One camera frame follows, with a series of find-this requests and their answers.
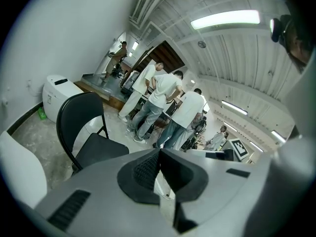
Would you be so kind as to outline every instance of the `ceiling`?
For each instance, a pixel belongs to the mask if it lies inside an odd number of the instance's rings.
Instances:
[[[242,9],[258,10],[260,24],[200,30],[190,25],[204,16]],[[282,100],[299,74],[284,48],[271,41],[269,29],[270,19],[288,13],[283,0],[139,0],[130,34],[144,50],[158,39],[167,40],[200,79],[214,115],[268,151],[278,147],[272,130],[286,138],[294,126]],[[198,46],[199,40],[206,48]],[[221,108],[221,100],[248,115]]]

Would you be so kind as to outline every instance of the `white t-shirt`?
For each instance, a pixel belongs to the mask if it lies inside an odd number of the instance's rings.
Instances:
[[[202,113],[204,99],[196,92],[189,91],[180,98],[183,102],[179,109],[172,115],[172,120],[184,128],[193,121],[197,113]]]
[[[149,82],[152,77],[155,75],[156,68],[154,65],[149,65],[146,67],[137,78],[136,82],[133,84],[133,89],[137,90],[139,93],[145,94],[147,90],[147,86],[145,84],[145,79]]]
[[[155,76],[155,79],[156,90],[150,95],[148,100],[153,105],[156,105],[159,108],[164,108],[167,103],[165,94],[171,96],[175,91],[176,86],[182,86],[182,81],[174,74]]]

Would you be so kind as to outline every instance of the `white container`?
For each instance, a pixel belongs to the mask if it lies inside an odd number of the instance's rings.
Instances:
[[[83,93],[67,78],[51,75],[46,78],[43,88],[43,105],[46,116],[56,123],[60,107],[71,96]]]

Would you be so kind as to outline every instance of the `short hair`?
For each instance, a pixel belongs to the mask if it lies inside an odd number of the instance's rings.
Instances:
[[[194,90],[194,92],[196,92],[196,93],[202,95],[202,91],[201,91],[199,88],[196,88],[196,89]]]
[[[183,80],[183,73],[180,70],[177,70],[176,72],[173,73],[175,76],[180,76],[181,80]]]
[[[163,61],[158,61],[158,62],[156,62],[156,64],[162,64],[163,66],[164,66],[164,63],[163,63]]]

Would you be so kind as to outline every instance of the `wooden platform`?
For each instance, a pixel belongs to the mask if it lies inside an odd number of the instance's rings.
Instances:
[[[123,106],[125,104],[121,100],[119,100],[119,99],[117,99],[117,98],[115,98],[115,97],[113,97],[111,95],[110,96],[106,95],[106,94],[100,92],[99,90],[97,90],[95,88],[92,88],[91,86],[87,85],[83,81],[76,81],[76,82],[74,82],[74,84],[76,86],[78,86],[84,92],[94,91],[95,93],[97,93],[102,98],[102,101],[105,104],[107,104],[107,105],[109,105],[109,106],[111,106],[111,107],[113,107],[113,108],[115,108],[115,109],[117,109],[119,111],[123,108]]]

